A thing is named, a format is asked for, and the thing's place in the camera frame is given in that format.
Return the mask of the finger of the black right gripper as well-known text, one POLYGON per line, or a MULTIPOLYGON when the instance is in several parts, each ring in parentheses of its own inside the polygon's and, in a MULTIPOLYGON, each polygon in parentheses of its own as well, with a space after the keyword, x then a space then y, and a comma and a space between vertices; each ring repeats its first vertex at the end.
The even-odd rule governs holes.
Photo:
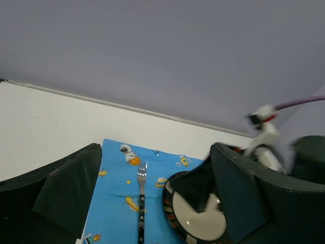
POLYGON ((207 157, 195 169, 172 180, 172 188, 198 213, 205 211, 210 194, 218 196, 218 189, 212 168, 212 161, 207 157))

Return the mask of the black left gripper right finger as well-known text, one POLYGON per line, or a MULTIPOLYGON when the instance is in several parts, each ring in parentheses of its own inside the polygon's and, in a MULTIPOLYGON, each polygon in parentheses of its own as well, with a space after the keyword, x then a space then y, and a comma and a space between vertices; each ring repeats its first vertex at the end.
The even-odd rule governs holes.
POLYGON ((324 185, 269 169, 221 143, 210 156, 232 243, 324 243, 324 185))

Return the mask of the black rimmed dinner plate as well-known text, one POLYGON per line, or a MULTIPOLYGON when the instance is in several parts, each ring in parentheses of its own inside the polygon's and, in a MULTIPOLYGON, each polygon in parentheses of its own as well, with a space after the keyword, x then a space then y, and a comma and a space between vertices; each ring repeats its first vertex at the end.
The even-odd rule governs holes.
POLYGON ((173 231, 185 243, 231 243, 216 195, 210 194, 205 210, 198 213, 172 189, 170 180, 184 173, 180 171, 170 176, 162 190, 164 213, 173 231))

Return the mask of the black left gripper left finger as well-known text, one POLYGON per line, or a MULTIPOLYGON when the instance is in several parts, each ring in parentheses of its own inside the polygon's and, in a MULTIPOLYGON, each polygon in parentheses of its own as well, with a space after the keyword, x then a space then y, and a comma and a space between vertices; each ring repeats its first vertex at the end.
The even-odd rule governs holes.
POLYGON ((1 181, 1 243, 75 243, 81 239, 102 160, 92 143, 1 181))

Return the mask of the steel fork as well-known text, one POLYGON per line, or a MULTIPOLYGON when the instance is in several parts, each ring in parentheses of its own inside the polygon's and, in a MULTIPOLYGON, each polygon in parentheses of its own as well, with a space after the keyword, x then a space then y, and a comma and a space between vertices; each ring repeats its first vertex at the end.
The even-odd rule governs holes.
POLYGON ((138 244, 143 244, 145 239, 145 184, 148 162, 142 161, 138 165, 137 182, 140 188, 139 196, 139 221, 138 221, 138 244))

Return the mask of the blue space-print cloth placemat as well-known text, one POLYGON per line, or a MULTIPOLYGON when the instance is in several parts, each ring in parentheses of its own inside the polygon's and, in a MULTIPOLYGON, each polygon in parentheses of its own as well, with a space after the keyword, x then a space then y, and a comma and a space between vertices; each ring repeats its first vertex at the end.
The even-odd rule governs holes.
POLYGON ((182 243, 163 210, 163 187, 175 173, 200 159, 105 139, 102 162, 82 243, 137 243, 140 188, 138 164, 148 163, 145 185, 145 243, 182 243))

